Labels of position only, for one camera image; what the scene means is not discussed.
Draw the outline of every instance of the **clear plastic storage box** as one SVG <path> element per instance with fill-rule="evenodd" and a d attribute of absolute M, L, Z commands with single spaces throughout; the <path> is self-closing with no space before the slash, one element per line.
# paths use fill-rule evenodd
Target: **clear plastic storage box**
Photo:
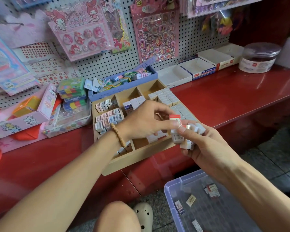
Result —
<path fill-rule="evenodd" d="M 212 183 L 216 184 L 219 197 L 211 198 L 204 190 Z M 261 232 L 231 193 L 202 170 L 167 182 L 164 193 L 179 232 L 196 232 L 194 220 L 204 232 Z M 196 200 L 189 207 L 186 201 L 191 194 Z M 185 210 L 182 215 L 174 205 L 178 200 Z"/>

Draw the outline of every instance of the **fingernail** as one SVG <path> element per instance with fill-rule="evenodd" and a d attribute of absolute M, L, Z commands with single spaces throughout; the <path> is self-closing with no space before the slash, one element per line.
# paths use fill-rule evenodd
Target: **fingernail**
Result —
<path fill-rule="evenodd" d="M 178 128 L 179 122 L 177 120 L 172 120 L 172 125 L 173 127 Z"/>
<path fill-rule="evenodd" d="M 184 133 L 185 131 L 186 131 L 186 128 L 183 127 L 183 126 L 180 126 L 180 127 L 177 129 L 177 132 L 180 133 L 180 134 Z"/>

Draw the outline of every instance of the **toy story sticker sheet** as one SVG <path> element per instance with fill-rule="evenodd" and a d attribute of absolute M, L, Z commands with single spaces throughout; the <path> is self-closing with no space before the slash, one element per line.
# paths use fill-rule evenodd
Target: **toy story sticker sheet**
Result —
<path fill-rule="evenodd" d="M 110 29 L 97 0 L 74 7 L 46 11 L 49 26 L 71 62 L 110 50 L 114 46 Z"/>
<path fill-rule="evenodd" d="M 162 10 L 156 8 L 153 14 L 139 13 L 139 6 L 131 8 L 140 62 L 152 56 L 158 56 L 161 61 L 179 54 L 179 9 L 169 10 L 168 5 L 163 4 L 157 6 Z M 143 6 L 141 11 L 150 8 L 151 5 Z"/>
<path fill-rule="evenodd" d="M 0 87 L 11 96 L 38 84 L 29 70 L 0 39 Z"/>
<path fill-rule="evenodd" d="M 99 0 L 114 40 L 112 53 L 127 50 L 131 47 L 127 25 L 124 19 L 120 0 Z"/>

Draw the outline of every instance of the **red table surface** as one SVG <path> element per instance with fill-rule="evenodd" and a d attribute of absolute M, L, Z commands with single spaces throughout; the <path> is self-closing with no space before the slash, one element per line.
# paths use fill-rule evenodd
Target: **red table surface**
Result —
<path fill-rule="evenodd" d="M 274 66 L 264 74 L 248 74 L 232 66 L 171 90 L 201 122 L 217 128 L 289 98 L 290 70 Z M 92 143 L 92 128 L 83 127 L 3 154 L 0 213 Z M 173 179 L 175 173 L 192 165 L 191 159 L 182 156 L 178 147 L 173 147 L 106 177 L 101 176 L 79 215 L 89 219 L 108 202 L 129 202 L 140 194 L 152 193 Z"/>

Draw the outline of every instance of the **red counter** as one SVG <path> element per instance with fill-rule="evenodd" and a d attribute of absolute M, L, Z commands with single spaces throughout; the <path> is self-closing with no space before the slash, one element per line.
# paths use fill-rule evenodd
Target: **red counter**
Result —
<path fill-rule="evenodd" d="M 290 114 L 290 70 L 274 66 L 247 74 L 232 66 L 171 89 L 203 123 L 218 128 L 238 152 L 271 137 Z M 0 161 L 0 215 L 93 143 L 90 127 L 41 140 L 3 155 Z M 194 163 L 173 147 L 107 176 L 101 176 L 74 225 L 97 216 L 109 202 L 130 202 L 163 188 Z"/>

